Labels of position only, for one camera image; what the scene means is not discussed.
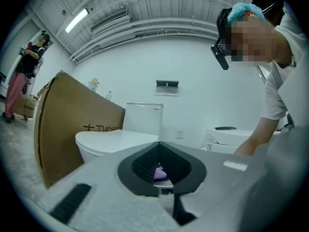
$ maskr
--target purple object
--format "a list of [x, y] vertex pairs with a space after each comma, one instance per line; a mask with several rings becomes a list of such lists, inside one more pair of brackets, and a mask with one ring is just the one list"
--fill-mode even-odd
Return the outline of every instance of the purple object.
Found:
[[162, 171], [161, 169], [158, 169], [158, 168], [155, 170], [155, 174], [154, 175], [155, 175], [154, 176], [155, 181], [156, 180], [163, 180], [167, 176], [164, 171]]

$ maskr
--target person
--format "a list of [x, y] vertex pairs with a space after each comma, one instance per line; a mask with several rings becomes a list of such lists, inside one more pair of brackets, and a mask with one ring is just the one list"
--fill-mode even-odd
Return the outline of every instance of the person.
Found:
[[25, 50], [24, 56], [19, 61], [6, 94], [5, 112], [2, 113], [2, 117], [5, 118], [7, 123], [11, 123], [12, 119], [15, 118], [14, 107], [16, 106], [17, 98], [25, 84], [33, 76], [34, 67], [43, 56], [49, 40], [50, 36], [48, 34], [43, 34], [39, 38], [39, 43], [33, 45], [31, 49]]
[[262, 116], [254, 132], [235, 154], [253, 155], [256, 148], [268, 143], [287, 108], [278, 89], [297, 67], [308, 40], [287, 2], [280, 25], [274, 27], [254, 4], [237, 3], [222, 9], [217, 27], [226, 55], [232, 60], [264, 62], [270, 65], [265, 86]]

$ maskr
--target blue hair cap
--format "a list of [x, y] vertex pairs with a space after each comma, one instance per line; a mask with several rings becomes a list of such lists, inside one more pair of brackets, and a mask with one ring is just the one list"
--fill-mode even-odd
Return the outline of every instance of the blue hair cap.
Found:
[[237, 21], [237, 18], [245, 15], [243, 12], [244, 10], [255, 12], [262, 21], [265, 21], [265, 17], [260, 7], [257, 7], [252, 3], [247, 4], [244, 2], [238, 2], [233, 6], [231, 13], [227, 17], [227, 21]]

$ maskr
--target toilet tank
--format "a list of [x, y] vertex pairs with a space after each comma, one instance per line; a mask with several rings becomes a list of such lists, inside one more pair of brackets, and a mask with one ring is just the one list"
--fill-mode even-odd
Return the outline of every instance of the toilet tank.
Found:
[[127, 103], [122, 129], [160, 137], [162, 128], [163, 104]]

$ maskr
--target ceiling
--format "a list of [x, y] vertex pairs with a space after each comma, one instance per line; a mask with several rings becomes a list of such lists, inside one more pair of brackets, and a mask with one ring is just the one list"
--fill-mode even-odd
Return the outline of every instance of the ceiling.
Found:
[[[216, 18], [222, 8], [252, 0], [30, 0], [28, 5], [47, 29], [80, 62], [117, 44], [151, 37], [218, 37]], [[89, 14], [70, 33], [65, 28], [86, 8]], [[98, 21], [128, 9], [131, 22], [106, 33], [91, 33]]]

